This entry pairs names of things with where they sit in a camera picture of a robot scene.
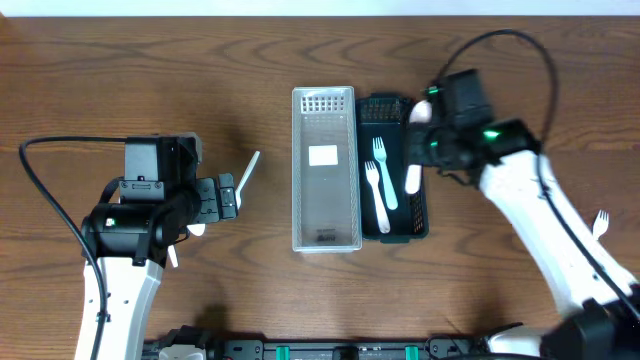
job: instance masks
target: wooden table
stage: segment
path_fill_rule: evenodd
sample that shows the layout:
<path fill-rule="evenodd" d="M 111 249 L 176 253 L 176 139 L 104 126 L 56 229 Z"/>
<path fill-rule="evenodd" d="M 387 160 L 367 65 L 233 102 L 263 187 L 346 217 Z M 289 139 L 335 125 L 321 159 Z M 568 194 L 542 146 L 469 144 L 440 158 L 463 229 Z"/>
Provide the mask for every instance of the wooden table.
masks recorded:
<path fill-rule="evenodd" d="M 552 326 L 550 293 L 498 210 L 427 170 L 431 232 L 409 245 L 342 255 L 291 251 L 291 90 L 353 85 L 358 96 L 419 97 L 465 40 L 513 27 L 560 69 L 549 143 L 585 221 L 640 275 L 640 23 L 635 18 L 7 19 L 0 30 L 0 353 L 68 359 L 80 328 L 80 247 L 27 179 L 23 140 L 43 135 L 172 134 L 204 141 L 201 176 L 238 179 L 263 157 L 240 217 L 178 246 L 147 337 L 183 324 L 287 338 L 421 338 L 513 321 Z M 493 39 L 455 68 L 482 69 L 500 118 L 539 132 L 547 78 L 537 54 Z M 30 153 L 76 222 L 124 169 L 119 146 L 55 144 Z"/>

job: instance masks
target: white label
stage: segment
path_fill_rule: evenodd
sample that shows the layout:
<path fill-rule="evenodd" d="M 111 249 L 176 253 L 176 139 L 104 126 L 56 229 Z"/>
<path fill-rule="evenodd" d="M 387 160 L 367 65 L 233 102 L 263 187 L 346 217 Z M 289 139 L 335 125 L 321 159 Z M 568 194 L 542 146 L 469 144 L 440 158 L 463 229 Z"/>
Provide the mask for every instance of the white label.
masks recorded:
<path fill-rule="evenodd" d="M 309 146 L 309 166 L 338 165 L 338 146 Z"/>

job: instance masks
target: fork handle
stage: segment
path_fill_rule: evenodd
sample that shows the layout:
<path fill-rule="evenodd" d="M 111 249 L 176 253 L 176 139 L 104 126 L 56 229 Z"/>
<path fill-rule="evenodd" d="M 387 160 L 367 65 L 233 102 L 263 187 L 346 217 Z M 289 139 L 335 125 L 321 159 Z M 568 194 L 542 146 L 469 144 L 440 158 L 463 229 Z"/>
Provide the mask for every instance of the fork handle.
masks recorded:
<path fill-rule="evenodd" d="M 387 207 L 389 210 L 395 210 L 398 208 L 398 198 L 396 198 L 396 192 L 393 190 L 393 183 L 389 176 L 389 169 L 387 169 L 386 161 L 379 161 L 380 169 L 382 171 L 382 184 L 384 185 L 384 199 L 387 201 Z"/>
<path fill-rule="evenodd" d="M 389 224 L 389 217 L 387 216 L 387 211 L 384 209 L 384 204 L 382 203 L 382 197 L 380 196 L 380 189 L 378 186 L 371 185 L 373 189 L 373 200 L 376 204 L 376 217 L 378 218 L 378 228 L 380 232 L 383 234 L 387 234 L 391 231 L 391 225 Z"/>

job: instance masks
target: plastic fork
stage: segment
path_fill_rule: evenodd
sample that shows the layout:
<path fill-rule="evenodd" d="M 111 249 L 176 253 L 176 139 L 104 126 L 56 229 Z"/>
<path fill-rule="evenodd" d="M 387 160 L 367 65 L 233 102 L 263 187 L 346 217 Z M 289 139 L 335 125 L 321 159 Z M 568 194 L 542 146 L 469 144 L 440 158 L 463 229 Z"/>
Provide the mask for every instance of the plastic fork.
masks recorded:
<path fill-rule="evenodd" d="M 374 163 L 373 161 L 365 162 L 364 167 L 367 174 L 367 181 L 369 182 L 369 184 L 371 185 L 371 189 L 373 190 L 373 200 L 376 205 L 378 228 L 380 229 L 381 233 L 386 234 L 391 231 L 391 225 L 389 224 L 389 217 L 387 216 L 387 211 L 384 209 L 382 197 L 380 196 L 380 189 L 378 188 L 378 183 L 380 182 L 380 174 L 378 173 L 376 163 Z"/>
<path fill-rule="evenodd" d="M 373 157 L 378 160 L 380 171 L 382 171 L 384 199 L 387 201 L 387 207 L 389 210 L 395 210 L 398 208 L 398 198 L 396 198 L 396 192 L 393 190 L 393 184 L 389 176 L 389 169 L 387 169 L 387 151 L 384 149 L 384 142 L 382 142 L 381 137 L 373 139 Z"/>
<path fill-rule="evenodd" d="M 596 220 L 593 222 L 593 238 L 598 241 L 600 236 L 604 235 L 609 228 L 609 213 L 604 210 L 598 211 L 598 216 L 596 216 Z"/>

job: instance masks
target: wood grain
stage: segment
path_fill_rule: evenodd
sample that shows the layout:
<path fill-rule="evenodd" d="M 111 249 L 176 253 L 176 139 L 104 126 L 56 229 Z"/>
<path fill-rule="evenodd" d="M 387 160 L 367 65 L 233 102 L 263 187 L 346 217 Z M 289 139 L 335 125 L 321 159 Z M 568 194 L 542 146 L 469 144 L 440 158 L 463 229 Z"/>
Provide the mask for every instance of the wood grain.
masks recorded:
<path fill-rule="evenodd" d="M 241 176 L 263 157 L 233 222 L 181 244 L 147 337 L 183 324 L 287 338 L 419 338 L 558 317 L 534 262 L 480 193 L 427 171 L 430 235 L 348 255 L 291 251 L 291 90 L 353 85 L 419 97 L 449 54 L 484 31 L 528 31 L 560 69 L 551 159 L 604 245 L 640 275 L 640 23 L 636 18 L 8 19 L 0 28 L 0 353 L 73 356 L 80 248 L 24 174 L 17 146 L 41 135 L 196 131 L 202 176 Z M 482 69 L 500 117 L 541 128 L 547 79 L 535 52 L 492 39 L 457 69 Z M 122 174 L 112 145 L 30 153 L 75 221 Z"/>

